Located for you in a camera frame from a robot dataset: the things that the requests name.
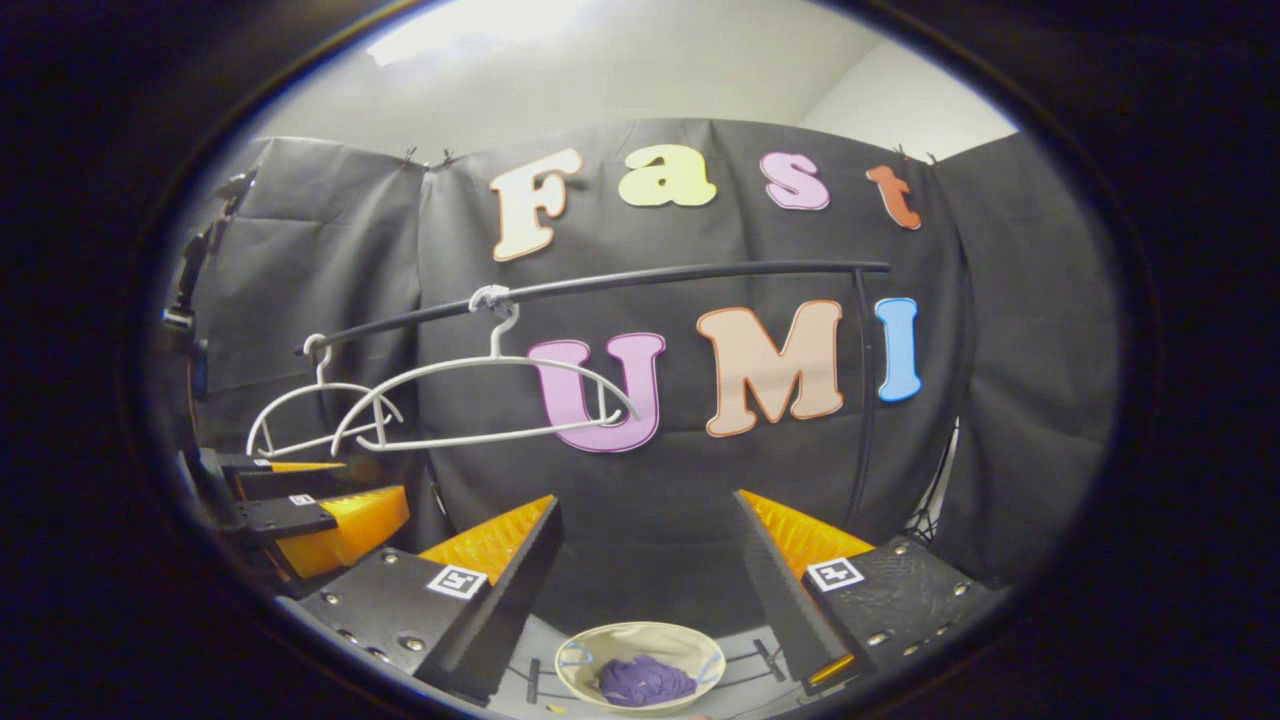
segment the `black fabric curtain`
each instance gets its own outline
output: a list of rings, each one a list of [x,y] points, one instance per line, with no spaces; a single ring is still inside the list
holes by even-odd
[[[716,197],[701,206],[639,208],[623,201],[623,159],[650,145],[698,150]],[[550,246],[497,263],[498,199],[492,179],[575,149],[567,202]],[[760,159],[812,159],[829,191],[815,211],[783,209],[765,192]],[[419,307],[465,300],[480,286],[524,287],[585,275],[748,260],[876,260],[868,307],[851,278],[724,278],[584,293],[526,304],[504,350],[576,340],[585,366],[621,384],[605,352],[620,334],[658,333],[660,425],[628,452],[593,454],[554,437],[378,456],[411,491],[413,521],[397,538],[410,551],[439,539],[435,497],[466,529],[543,495],[561,498],[564,550],[535,612],[563,632],[627,620],[667,620],[730,633],[763,623],[732,542],[731,493],[745,488],[878,543],[899,533],[933,479],[961,416],[937,546],[979,579],[1025,569],[1083,492],[1107,428],[1115,387],[1114,307],[1096,293],[1096,237],[1066,190],[1021,138],[931,168],[900,154],[797,128],[726,120],[644,120],[571,131],[466,155],[426,169],[398,158],[316,140],[257,141],[232,163],[259,176],[197,290],[210,347],[202,441],[243,451],[259,410],[314,382],[293,348]],[[895,223],[867,172],[888,167],[910,186],[919,229]],[[910,297],[920,391],[874,400],[870,452],[855,487],[870,382],[884,380],[884,331],[870,307]],[[717,438],[713,348],[703,314],[751,309],[781,347],[800,304],[835,300],[844,406],[776,424],[758,411],[748,433]],[[865,313],[869,323],[860,316]],[[335,348],[329,379],[376,384],[417,365],[488,352],[492,314],[449,318]],[[298,400],[273,415],[287,445],[332,432],[357,393]],[[453,437],[544,425],[538,374],[481,368],[402,386],[406,413],[393,439]],[[348,441],[347,447],[355,447]],[[321,459],[324,450],[301,455]],[[671,588],[680,588],[678,593]],[[726,603],[732,596],[735,602]]]
[[[972,278],[974,363],[934,552],[989,584],[1047,560],[1101,464],[1124,318],[1107,236],[1030,138],[937,165]]]

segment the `blue letter i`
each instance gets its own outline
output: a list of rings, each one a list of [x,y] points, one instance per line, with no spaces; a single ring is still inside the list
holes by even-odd
[[[920,391],[915,374],[915,301],[910,297],[888,297],[876,304],[876,316],[884,323],[884,384],[879,397],[884,402],[906,400]]]

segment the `letter m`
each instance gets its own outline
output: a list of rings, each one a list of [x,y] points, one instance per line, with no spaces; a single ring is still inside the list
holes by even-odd
[[[771,423],[782,419],[796,383],[800,391],[791,405],[792,418],[806,420],[840,410],[845,402],[836,380],[840,318],[840,304],[832,300],[803,304],[781,352],[746,307],[726,307],[699,318],[698,332],[716,350],[717,409],[707,433],[726,437],[755,427],[755,413],[746,407],[748,388]]]

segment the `black rod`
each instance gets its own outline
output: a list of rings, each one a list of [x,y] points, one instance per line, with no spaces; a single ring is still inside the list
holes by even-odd
[[[876,433],[876,375],[872,374],[872,342],[868,336],[872,318],[867,309],[867,282],[863,273],[854,270],[854,287],[858,288],[858,334],[863,355],[863,432],[858,442],[858,466],[854,470],[854,488],[849,495],[849,507],[845,509],[844,529],[852,532],[854,520],[863,509],[863,488],[867,487],[867,468],[870,464],[872,436]]]
[[[777,662],[774,662],[773,656],[769,655],[768,648],[764,647],[764,643],[760,642],[760,638],[751,641],[751,644],[755,646],[755,652],[758,652],[760,657],[764,659],[764,664],[769,667],[769,671],[765,673],[765,675],[772,674],[774,680],[780,683],[786,682],[787,676],[782,674],[782,669],[778,667]]]
[[[637,284],[662,284],[685,281],[700,281],[708,278],[730,278],[736,275],[799,275],[813,273],[887,273],[888,263],[873,261],[844,261],[844,260],[769,260],[756,263],[722,263],[713,265],[685,265],[681,268],[663,268],[659,270],[635,270],[630,273],[614,273],[611,275],[594,275],[589,278],[575,278],[553,283],[521,287],[507,293],[507,300],[512,302],[529,302],[558,297],[561,295],[576,295],[579,292],[594,292],[599,290],[612,290],[617,287],[631,287]],[[415,310],[385,320],[376,320],[364,325],[356,325],[333,333],[324,340],[311,345],[312,348],[321,348],[351,342],[358,337],[374,333],[417,325],[430,320],[463,315],[467,310],[467,300],[445,302],[434,307]],[[302,355],[302,346],[294,348],[294,355]]]
[[[543,661],[539,659],[532,659],[529,661],[529,689],[525,692],[525,702],[529,705],[538,703],[538,678],[543,671]]]

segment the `white wall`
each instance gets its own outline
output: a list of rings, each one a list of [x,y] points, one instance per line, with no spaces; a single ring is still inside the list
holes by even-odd
[[[859,59],[800,127],[942,160],[1018,132],[1009,119],[938,67],[891,41]]]
[[[490,22],[500,8],[521,22]],[[538,14],[548,8],[564,12]],[[442,147],[479,151],[612,120],[796,126],[881,40],[803,0],[461,0],[411,22],[424,32],[401,37],[415,56],[380,67],[365,53],[376,40],[355,47],[284,95],[252,135],[390,155],[417,146],[413,159],[434,164]]]

